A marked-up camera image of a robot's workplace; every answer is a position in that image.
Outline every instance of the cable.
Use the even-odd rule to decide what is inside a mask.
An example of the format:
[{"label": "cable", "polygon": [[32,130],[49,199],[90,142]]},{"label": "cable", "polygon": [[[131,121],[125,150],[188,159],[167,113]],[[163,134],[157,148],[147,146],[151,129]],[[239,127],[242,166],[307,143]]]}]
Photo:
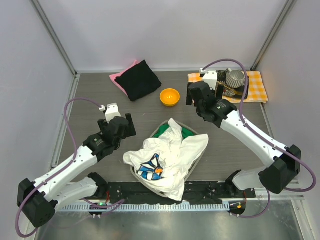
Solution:
[{"label": "cable", "polygon": [[287,188],[285,187],[285,190],[291,191],[291,192],[296,192],[296,193],[304,193],[304,192],[308,192],[310,190],[312,190],[316,184],[317,184],[317,177],[314,173],[314,171],[312,171],[312,169],[303,161],[301,161],[299,158],[297,158],[296,156],[292,155],[291,153],[287,152],[285,149],[282,149],[278,146],[275,146],[272,142],[268,141],[267,139],[265,139],[263,136],[261,136],[258,132],[256,132],[252,127],[250,127],[250,125],[248,123],[246,123],[245,118],[244,118],[244,114],[243,114],[243,105],[244,105],[244,101],[245,101],[245,97],[247,94],[247,90],[248,90],[248,84],[249,84],[249,80],[248,80],[248,75],[247,75],[247,71],[245,69],[245,67],[237,60],[234,59],[230,59],[230,58],[225,58],[225,59],[220,59],[217,61],[214,61],[210,64],[208,64],[207,66],[205,66],[203,68],[203,70],[207,69],[208,67],[217,64],[217,63],[221,63],[221,62],[233,62],[238,64],[241,68],[242,71],[244,73],[244,77],[245,77],[245,84],[244,84],[244,91],[243,91],[243,95],[241,98],[241,102],[240,102],[240,107],[239,107],[239,116],[240,119],[242,121],[242,123],[254,134],[256,135],[258,138],[260,138],[262,141],[264,141],[266,144],[270,145],[271,147],[273,147],[274,149],[277,149],[278,151],[282,152],[283,154],[289,156],[290,158],[292,158],[293,160],[295,160],[296,162],[298,162],[299,164],[301,164],[305,169],[308,170],[308,172],[311,174],[312,176],[312,184],[311,186],[305,188],[305,189],[292,189],[292,188]]},{"label": "cable", "polygon": [[262,212],[260,212],[256,215],[252,215],[252,216],[242,216],[242,215],[237,215],[237,214],[232,213],[232,216],[235,216],[235,217],[241,218],[241,219],[254,219],[254,218],[260,217],[262,214],[264,214],[268,210],[270,203],[271,203],[270,192],[267,190],[266,193],[268,194],[268,202]]},{"label": "cable", "polygon": [[[114,212],[115,210],[117,210],[117,209],[118,209],[122,204],[124,204],[124,202],[125,202],[124,199],[121,199],[120,201],[118,201],[118,202],[116,202],[116,203],[114,203],[114,204],[112,204],[112,205],[99,206],[99,205],[96,205],[96,204],[94,204],[94,203],[92,203],[92,202],[90,202],[90,201],[88,201],[88,200],[86,200],[86,199],[84,199],[84,198],[82,198],[81,200],[83,200],[83,201],[87,202],[88,204],[94,206],[95,208],[99,208],[99,209],[109,209],[109,208],[111,208],[111,207],[116,206],[114,209],[111,209],[110,211],[107,211],[107,212],[102,213],[102,214],[101,214],[101,217],[102,217],[102,216],[108,216],[108,215],[110,215],[112,212]],[[90,216],[87,216],[87,217],[84,217],[83,219],[77,221],[76,223],[74,223],[74,224],[72,224],[72,225],[70,225],[70,226],[56,226],[56,225],[54,225],[54,224],[52,224],[52,223],[50,223],[50,225],[51,225],[52,227],[56,228],[56,229],[70,229],[70,228],[78,225],[79,223],[82,223],[83,221],[85,221],[85,220],[87,220],[87,219],[90,219],[91,217],[92,217],[91,215],[90,215]]]},{"label": "cable", "polygon": [[248,201],[246,191],[243,191],[243,196],[244,196],[244,203],[243,204],[245,205],[245,204],[247,204],[247,201]]},{"label": "cable", "polygon": [[107,202],[109,201],[109,197],[110,197],[110,192],[107,191],[106,192],[106,200],[105,200],[105,204],[107,204]]},{"label": "cable", "polygon": [[[77,148],[77,144],[76,144],[76,139],[75,139],[75,136],[74,134],[72,133],[71,131],[71,128],[70,128],[70,125],[69,125],[69,121],[68,121],[68,117],[67,117],[67,110],[68,110],[68,106],[70,103],[74,102],[74,101],[77,101],[77,100],[83,100],[83,101],[87,101],[87,102],[90,102],[94,105],[96,105],[98,108],[100,108],[102,105],[98,104],[96,101],[94,100],[91,100],[91,99],[88,99],[88,98],[85,98],[85,97],[76,97],[76,98],[73,98],[73,99],[70,99],[64,106],[64,110],[63,110],[63,119],[65,121],[65,124],[66,124],[66,128],[71,136],[71,139],[72,139],[72,143],[73,143],[73,147],[74,147],[74,154],[73,154],[73,157],[72,157],[72,160],[70,160],[70,162],[65,165],[63,168],[61,168],[59,171],[57,171],[55,174],[53,174],[52,176],[48,177],[45,181],[41,182],[37,187],[35,187],[27,196],[26,198],[22,201],[17,213],[16,213],[16,216],[15,216],[15,231],[16,233],[18,234],[19,237],[21,238],[29,238],[30,236],[32,236],[33,234],[35,234],[38,230],[38,228],[36,228],[35,230],[33,230],[31,233],[28,233],[28,234],[23,234],[21,231],[20,231],[20,227],[19,227],[19,218],[20,218],[20,215],[21,215],[21,212],[22,212],[22,209],[24,208],[24,206],[26,205],[26,202],[31,198],[31,196],[38,190],[40,189],[43,185],[47,184],[47,182],[49,182],[50,180],[52,180],[53,178],[55,178],[56,176],[58,176],[60,173],[62,173],[64,170],[66,170],[68,167],[70,167],[70,165],[75,161],[76,157],[77,157],[77,153],[78,153],[78,148]],[[96,208],[108,208],[108,207],[102,207],[102,206],[97,206],[95,205]]]}]

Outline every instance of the gray tabletop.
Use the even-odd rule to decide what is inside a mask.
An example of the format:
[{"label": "gray tabletop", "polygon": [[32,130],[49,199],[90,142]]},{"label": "gray tabletop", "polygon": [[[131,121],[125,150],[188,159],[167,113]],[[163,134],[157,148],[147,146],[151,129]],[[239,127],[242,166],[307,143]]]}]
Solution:
[{"label": "gray tabletop", "polygon": [[[190,72],[156,72],[162,86],[154,93],[135,102],[131,102],[110,81],[109,74],[111,73],[82,74],[76,97],[94,99],[102,105],[117,103],[123,116],[126,113],[132,114],[137,135],[123,140],[117,151],[95,166],[85,170],[74,181],[77,182],[92,172],[97,172],[108,182],[136,181],[129,170],[129,166],[123,163],[124,153],[139,150],[144,140],[149,138],[162,122],[170,118],[191,127],[199,134],[208,134],[209,136],[206,152],[189,180],[222,181],[236,170],[261,167],[261,161],[243,143],[212,123],[204,122],[197,115],[196,108],[186,105],[188,73]],[[160,92],[166,88],[174,88],[180,92],[180,101],[174,107],[166,107],[160,101]],[[245,103],[243,112],[253,124],[262,131],[268,132],[259,103]],[[99,131],[97,121],[103,118],[104,115],[91,103],[78,101],[73,104],[70,126],[78,146],[88,136]],[[60,162],[73,154],[73,151],[71,138],[66,133]]]}]

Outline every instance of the green cloth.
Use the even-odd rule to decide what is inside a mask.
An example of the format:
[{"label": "green cloth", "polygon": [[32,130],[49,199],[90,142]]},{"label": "green cloth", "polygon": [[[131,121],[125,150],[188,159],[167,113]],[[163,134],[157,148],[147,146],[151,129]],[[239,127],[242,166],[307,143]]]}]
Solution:
[{"label": "green cloth", "polygon": [[[169,128],[169,124],[163,124],[159,127],[158,132],[153,135],[153,138],[159,138],[165,131]],[[182,128],[182,140],[185,140],[187,137],[194,136],[194,133],[187,128]]]}]

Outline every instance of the fabric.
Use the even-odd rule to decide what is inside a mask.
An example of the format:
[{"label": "fabric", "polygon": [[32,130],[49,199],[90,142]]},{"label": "fabric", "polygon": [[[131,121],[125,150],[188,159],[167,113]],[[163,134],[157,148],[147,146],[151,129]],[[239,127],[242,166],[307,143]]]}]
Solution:
[{"label": "fabric", "polygon": [[[259,71],[247,71],[247,75],[250,78],[249,93],[247,99],[244,100],[245,103],[266,103],[268,102],[267,92],[262,81],[262,77]],[[188,74],[188,82],[196,83],[202,81],[200,73],[190,73]],[[223,96],[223,99],[228,100],[230,103],[239,104],[241,99],[235,99],[232,97]]]},{"label": "fabric", "polygon": [[[169,128],[169,124],[163,124],[162,126],[159,127],[159,130],[158,132],[153,135],[152,137],[153,138],[159,138],[162,134],[164,134],[164,132]],[[194,133],[192,131],[190,131],[189,129],[187,128],[182,128],[182,140],[185,140],[187,137],[190,137],[190,136],[194,136]]]},{"label": "fabric", "polygon": [[116,77],[115,81],[125,90],[132,102],[153,93],[161,86],[158,77],[145,60]]},{"label": "fabric", "polygon": [[207,134],[189,136],[183,140],[182,127],[172,118],[169,128],[159,138],[148,138],[143,149],[129,151],[123,162],[134,167],[141,181],[168,198],[181,201],[185,180],[193,162],[206,149]]},{"label": "fabric", "polygon": [[129,69],[131,69],[133,66],[135,66],[137,64],[138,64],[138,61],[134,60],[134,62],[132,63],[132,65],[129,68],[123,70],[122,72],[112,74],[109,76],[111,82],[113,82],[127,96],[128,96],[128,94],[126,93],[126,91],[116,82],[116,77],[120,77],[124,72],[128,71]]}]

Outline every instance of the laundry basket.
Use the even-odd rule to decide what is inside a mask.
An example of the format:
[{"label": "laundry basket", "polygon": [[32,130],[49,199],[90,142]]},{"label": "laundry basket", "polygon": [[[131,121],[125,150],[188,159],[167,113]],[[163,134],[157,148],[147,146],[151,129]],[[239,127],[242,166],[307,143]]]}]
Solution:
[{"label": "laundry basket", "polygon": [[[169,120],[166,120],[164,121],[163,123],[160,124],[160,126],[157,127],[157,129],[151,134],[150,138],[152,138],[159,130],[159,128],[164,125],[164,124],[167,124],[169,122]],[[196,135],[199,135],[199,133],[197,133],[195,130],[193,130],[192,128],[184,125],[183,123],[181,122],[178,122],[178,121],[175,121],[177,124],[179,124],[182,128],[185,128],[185,129],[188,129],[189,131],[191,131],[195,136]],[[190,177],[190,175],[192,174],[192,172],[194,171],[194,169],[196,168],[196,166],[198,165],[200,159],[202,158],[202,156],[204,155],[206,150],[204,150],[201,155],[193,162],[192,166],[190,167],[189,169],[189,172],[188,174],[185,176],[184,178],[184,182],[186,182],[188,180],[188,178]],[[150,188],[140,177],[138,177],[135,173],[135,168],[133,166],[130,166],[130,171],[132,173],[132,175],[140,182],[142,183],[142,185],[144,185],[146,188],[148,188],[150,191],[154,192],[155,194],[163,197],[163,198],[167,198],[166,195],[164,195],[163,192],[160,192],[160,191],[156,191],[152,188]]]}]

